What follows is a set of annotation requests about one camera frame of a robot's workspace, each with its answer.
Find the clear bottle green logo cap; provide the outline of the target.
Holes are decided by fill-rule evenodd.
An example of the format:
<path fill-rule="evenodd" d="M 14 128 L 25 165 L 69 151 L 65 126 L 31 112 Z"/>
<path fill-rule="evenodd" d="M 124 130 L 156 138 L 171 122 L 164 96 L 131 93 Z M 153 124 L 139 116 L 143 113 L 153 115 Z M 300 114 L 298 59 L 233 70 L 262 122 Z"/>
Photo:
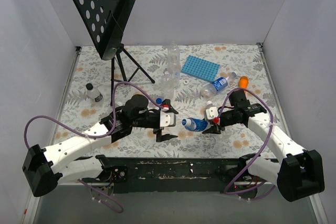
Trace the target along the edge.
<path fill-rule="evenodd" d="M 180 58 L 175 55 L 169 56 L 167 69 L 174 81 L 174 86 L 177 88 L 179 86 L 181 74 Z"/>

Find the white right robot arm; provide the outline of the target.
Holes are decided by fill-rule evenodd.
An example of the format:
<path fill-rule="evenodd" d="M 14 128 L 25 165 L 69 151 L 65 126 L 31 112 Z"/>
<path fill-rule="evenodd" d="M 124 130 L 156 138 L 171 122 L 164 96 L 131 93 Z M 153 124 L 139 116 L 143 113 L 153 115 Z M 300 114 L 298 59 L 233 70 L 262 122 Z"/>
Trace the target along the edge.
<path fill-rule="evenodd" d="M 252 104 L 246 98 L 247 89 L 234 88 L 225 98 L 226 105 L 217 108 L 211 101 L 206 102 L 204 119 L 210 127 L 205 134 L 220 134 L 228 126 L 242 124 L 255 133 L 263 145 L 255 154 L 239 158 L 237 173 L 227 184 L 224 193 L 242 195 L 260 187 L 260 184 L 248 189 L 234 191 L 233 185 L 239 180 L 261 178 L 277 187 L 283 198 L 296 201 L 325 190 L 322 157 L 316 150 L 307 150 L 291 139 L 274 123 L 274 115 L 263 100 Z"/>

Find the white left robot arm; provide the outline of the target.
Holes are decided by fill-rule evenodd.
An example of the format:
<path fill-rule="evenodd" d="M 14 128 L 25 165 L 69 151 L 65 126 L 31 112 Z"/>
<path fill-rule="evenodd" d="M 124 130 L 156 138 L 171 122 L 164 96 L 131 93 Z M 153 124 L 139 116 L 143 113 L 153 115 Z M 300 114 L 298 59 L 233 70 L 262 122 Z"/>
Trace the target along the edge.
<path fill-rule="evenodd" d="M 86 157 L 93 150 L 114 143 L 131 134 L 132 129 L 152 129 L 157 142 L 174 138 L 163 134 L 166 127 L 176 125 L 178 112 L 165 99 L 158 109 L 149 109 L 149 100 L 144 95 L 134 95 L 125 105 L 112 112 L 83 133 L 58 144 L 28 149 L 23 163 L 23 173 L 35 197 L 41 197 L 58 184 L 78 179 L 94 179 L 99 182 L 125 180 L 104 155 Z"/>

